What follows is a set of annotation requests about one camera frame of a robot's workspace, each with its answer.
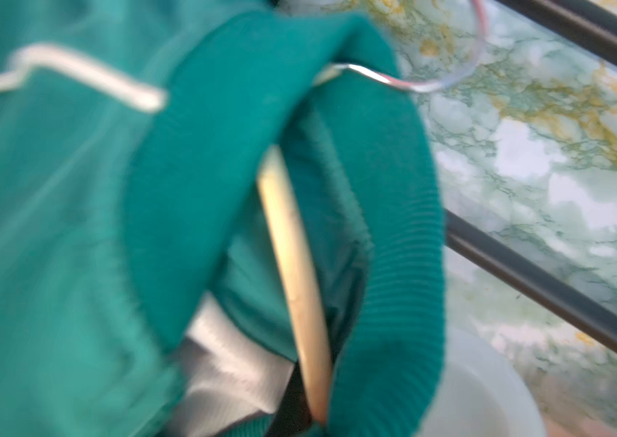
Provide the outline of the white hanger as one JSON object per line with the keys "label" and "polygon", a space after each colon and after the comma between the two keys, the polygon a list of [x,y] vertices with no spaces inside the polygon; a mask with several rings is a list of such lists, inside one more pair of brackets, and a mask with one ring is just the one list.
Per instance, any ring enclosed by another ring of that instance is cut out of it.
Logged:
{"label": "white hanger", "polygon": [[[448,75],[412,82],[355,63],[333,63],[326,65],[315,76],[312,86],[319,87],[347,71],[387,87],[416,94],[434,93],[458,84],[476,69],[485,51],[488,35],[488,18],[483,2],[472,0],[470,4],[476,19],[475,44],[468,60]],[[257,174],[257,190],[288,304],[308,411],[313,422],[324,425],[328,420],[333,371],[328,328],[305,226],[278,145],[272,145],[266,151]]]}

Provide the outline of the green jacket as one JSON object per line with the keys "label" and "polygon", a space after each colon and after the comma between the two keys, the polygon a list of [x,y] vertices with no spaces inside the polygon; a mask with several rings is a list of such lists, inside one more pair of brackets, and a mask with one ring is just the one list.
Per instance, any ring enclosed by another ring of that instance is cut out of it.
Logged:
{"label": "green jacket", "polygon": [[[444,360],[443,209],[363,16],[0,1],[0,436],[412,436]],[[288,168],[333,364],[313,422],[257,174]]]}

